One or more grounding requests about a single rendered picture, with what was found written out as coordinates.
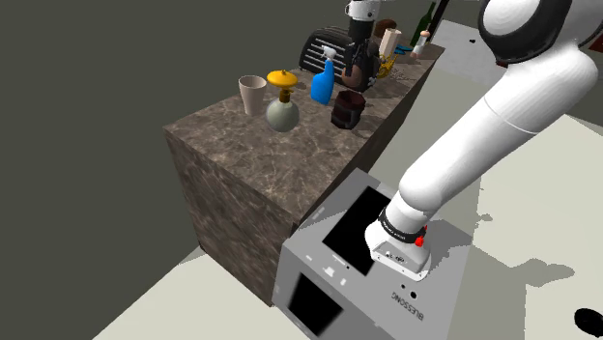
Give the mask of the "brown round bowl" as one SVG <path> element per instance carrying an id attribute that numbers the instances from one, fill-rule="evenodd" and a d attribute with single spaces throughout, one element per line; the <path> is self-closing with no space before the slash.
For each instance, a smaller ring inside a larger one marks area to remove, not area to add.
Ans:
<path id="1" fill-rule="evenodd" d="M 390 18 L 385 18 L 377 21 L 374 26 L 373 36 L 375 38 L 381 39 L 387 29 L 396 29 L 397 23 L 395 20 Z"/>

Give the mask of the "beige carton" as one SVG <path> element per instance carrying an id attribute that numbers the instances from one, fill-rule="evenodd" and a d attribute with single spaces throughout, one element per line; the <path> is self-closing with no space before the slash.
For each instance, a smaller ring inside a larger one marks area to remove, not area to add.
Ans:
<path id="1" fill-rule="evenodd" d="M 397 29 L 393 29 L 393 28 L 387 28 L 387 30 L 384 32 L 380 46 L 379 46 L 379 53 L 382 57 L 387 58 L 391 55 L 391 53 L 395 50 L 396 46 L 398 45 L 398 41 L 400 39 L 400 37 L 402 36 L 402 33 L 397 30 Z"/>

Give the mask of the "dark brown round jar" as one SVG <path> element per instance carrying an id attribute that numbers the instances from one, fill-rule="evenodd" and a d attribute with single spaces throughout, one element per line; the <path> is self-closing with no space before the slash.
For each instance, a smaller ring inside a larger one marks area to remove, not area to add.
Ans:
<path id="1" fill-rule="evenodd" d="M 372 87 L 375 84 L 376 80 L 376 77 L 370 76 L 368 73 L 365 73 L 357 65 L 353 65 L 349 69 L 344 68 L 341 72 L 342 84 L 345 87 L 359 93 L 363 93 L 364 91 Z"/>

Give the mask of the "black toaster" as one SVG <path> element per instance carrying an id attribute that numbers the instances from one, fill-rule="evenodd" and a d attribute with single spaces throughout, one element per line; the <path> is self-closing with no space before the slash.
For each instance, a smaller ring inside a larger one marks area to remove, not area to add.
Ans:
<path id="1" fill-rule="evenodd" d="M 351 42 L 346 29 L 328 26 L 315 30 L 301 49 L 300 69 L 313 73 L 322 72 L 327 60 L 325 55 L 325 46 L 327 46 L 335 51 L 331 59 L 334 73 L 340 76 L 345 67 L 345 50 Z"/>

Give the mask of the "small white bottle pink cap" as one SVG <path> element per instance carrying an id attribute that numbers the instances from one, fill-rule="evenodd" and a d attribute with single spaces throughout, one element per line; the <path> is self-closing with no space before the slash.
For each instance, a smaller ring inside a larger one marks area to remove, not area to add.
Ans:
<path id="1" fill-rule="evenodd" d="M 415 46 L 413 48 L 413 51 L 411 53 L 411 57 L 412 58 L 416 59 L 416 58 L 418 58 L 422 54 L 422 51 L 423 51 L 423 49 L 424 49 L 424 47 L 425 47 L 425 45 L 427 43 L 427 40 L 430 38 L 430 36 L 431 36 L 431 34 L 427 30 L 424 30 L 424 31 L 420 32 L 419 38 L 416 41 L 416 44 L 415 44 Z"/>

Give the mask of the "blue spray bottle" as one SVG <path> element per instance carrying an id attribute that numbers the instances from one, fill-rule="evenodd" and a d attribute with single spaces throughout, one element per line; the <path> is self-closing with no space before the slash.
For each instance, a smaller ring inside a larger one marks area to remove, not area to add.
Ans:
<path id="1" fill-rule="evenodd" d="M 324 70 L 313 76 L 310 88 L 310 97 L 327 105 L 330 101 L 334 87 L 334 65 L 333 58 L 336 50 L 327 45 L 323 45 L 323 56 L 326 58 Z"/>

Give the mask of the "green wine bottle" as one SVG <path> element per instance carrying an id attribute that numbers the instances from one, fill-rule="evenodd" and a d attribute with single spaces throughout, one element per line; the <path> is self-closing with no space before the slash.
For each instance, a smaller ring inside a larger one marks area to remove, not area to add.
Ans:
<path id="1" fill-rule="evenodd" d="M 436 3 L 434 1 L 432 1 L 430 3 L 430 6 L 429 6 L 427 12 L 420 18 L 418 25 L 416 26 L 416 30 L 410 41 L 410 46 L 415 46 L 417 41 L 420 38 L 420 33 L 422 31 L 425 31 L 428 28 L 428 26 L 432 20 L 432 15 L 433 15 L 433 11 L 434 11 L 435 7 L 436 7 Z"/>

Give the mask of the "dark brown cup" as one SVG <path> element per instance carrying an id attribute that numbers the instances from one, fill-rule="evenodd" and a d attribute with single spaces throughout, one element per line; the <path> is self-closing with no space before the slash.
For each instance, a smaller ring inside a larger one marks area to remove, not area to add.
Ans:
<path id="1" fill-rule="evenodd" d="M 337 94 L 330 121 L 338 128 L 352 129 L 360 120 L 366 100 L 362 94 L 344 90 Z"/>

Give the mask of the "grey round bottle yellow cap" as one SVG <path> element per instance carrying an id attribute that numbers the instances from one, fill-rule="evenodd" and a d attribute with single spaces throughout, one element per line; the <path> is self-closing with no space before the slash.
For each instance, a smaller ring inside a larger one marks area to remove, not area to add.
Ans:
<path id="1" fill-rule="evenodd" d="M 287 132 L 296 127 L 300 119 L 300 110 L 292 102 L 293 88 L 298 84 L 298 78 L 290 71 L 271 71 L 267 81 L 279 88 L 279 96 L 267 107 L 266 119 L 271 129 L 277 132 Z"/>

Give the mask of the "beige cup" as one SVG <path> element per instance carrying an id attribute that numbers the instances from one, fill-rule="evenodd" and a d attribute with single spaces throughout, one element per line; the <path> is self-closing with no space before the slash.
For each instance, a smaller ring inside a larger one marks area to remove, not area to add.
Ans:
<path id="1" fill-rule="evenodd" d="M 249 116 L 260 115 L 263 112 L 267 81 L 258 75 L 244 75 L 239 78 L 239 88 L 244 112 Z"/>

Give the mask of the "grey robot stand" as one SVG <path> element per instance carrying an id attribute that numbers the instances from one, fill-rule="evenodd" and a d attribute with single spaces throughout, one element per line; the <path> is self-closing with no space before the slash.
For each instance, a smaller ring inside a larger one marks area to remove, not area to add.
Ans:
<path id="1" fill-rule="evenodd" d="M 283 243 L 273 304 L 310 340 L 448 339 L 472 238 L 428 223 L 419 273 L 389 244 L 370 251 L 364 230 L 392 194 L 356 169 Z"/>

